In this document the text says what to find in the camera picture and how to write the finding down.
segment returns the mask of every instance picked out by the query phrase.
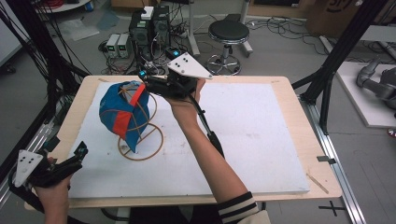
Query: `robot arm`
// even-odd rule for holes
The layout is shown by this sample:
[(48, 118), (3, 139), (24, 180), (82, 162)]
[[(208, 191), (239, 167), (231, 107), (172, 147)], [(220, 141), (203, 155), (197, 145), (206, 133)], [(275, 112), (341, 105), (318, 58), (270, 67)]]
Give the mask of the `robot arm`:
[(375, 82), (371, 80), (371, 76), (375, 73), (375, 69), (378, 66), (380, 59), (377, 57), (367, 66), (363, 67), (358, 73), (356, 78), (356, 84), (359, 87), (367, 89), (375, 93), (375, 96), (381, 100), (391, 100), (395, 95), (395, 86), (392, 85), (392, 81), (396, 81), (395, 69), (386, 70), (383, 72), (381, 81)]

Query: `cardboard box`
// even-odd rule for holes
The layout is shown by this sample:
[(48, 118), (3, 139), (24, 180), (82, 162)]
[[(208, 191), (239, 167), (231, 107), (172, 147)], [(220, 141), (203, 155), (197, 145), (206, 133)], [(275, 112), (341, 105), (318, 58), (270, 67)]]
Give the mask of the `cardboard box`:
[(340, 37), (360, 8), (358, 0), (317, 0), (308, 13), (306, 29), (311, 35)]
[(111, 6), (114, 8), (143, 8), (155, 7), (161, 0), (111, 0)]
[(254, 0), (256, 5), (297, 7), (300, 0)]
[[(376, 16), (374, 22), (380, 22), (382, 20), (382, 17), (388, 12), (392, 4), (394, 3), (394, 0), (388, 0), (388, 2), (385, 4), (384, 8), (378, 13), (378, 16)], [(388, 14), (388, 16), (383, 20), (382, 23), (389, 23), (396, 17), (396, 7), (393, 8), (393, 10)]]

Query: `striped cuff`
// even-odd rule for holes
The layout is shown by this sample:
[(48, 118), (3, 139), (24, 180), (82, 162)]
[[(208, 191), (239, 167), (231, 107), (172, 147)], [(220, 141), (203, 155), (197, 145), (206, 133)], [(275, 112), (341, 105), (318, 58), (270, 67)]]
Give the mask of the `striped cuff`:
[(218, 209), (222, 222), (229, 224), (237, 223), (241, 219), (259, 212), (250, 191), (228, 202), (219, 203)]

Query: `white plastic part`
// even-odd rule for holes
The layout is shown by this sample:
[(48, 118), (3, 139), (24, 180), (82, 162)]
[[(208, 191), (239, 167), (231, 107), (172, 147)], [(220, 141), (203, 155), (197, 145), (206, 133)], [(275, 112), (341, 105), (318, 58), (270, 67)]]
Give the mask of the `white plastic part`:
[(141, 16), (142, 20), (144, 20), (144, 21), (151, 20), (152, 13), (154, 11), (154, 7), (145, 7), (145, 11), (146, 11), (145, 13), (142, 13), (142, 16)]
[(168, 68), (174, 70), (184, 77), (213, 78), (200, 63), (198, 63), (188, 52), (178, 56), (168, 64)]
[(18, 156), (17, 173), (15, 175), (14, 185), (20, 187), (43, 160), (43, 156), (34, 152), (21, 149)]

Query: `metal stool leg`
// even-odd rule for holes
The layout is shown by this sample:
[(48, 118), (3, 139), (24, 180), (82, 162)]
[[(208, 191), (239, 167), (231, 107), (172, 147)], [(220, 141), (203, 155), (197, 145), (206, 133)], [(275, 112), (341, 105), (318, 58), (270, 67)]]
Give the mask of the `metal stool leg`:
[(241, 64), (230, 54), (231, 45), (224, 45), (222, 55), (213, 55), (207, 60), (206, 68), (213, 75), (233, 76), (241, 72)]

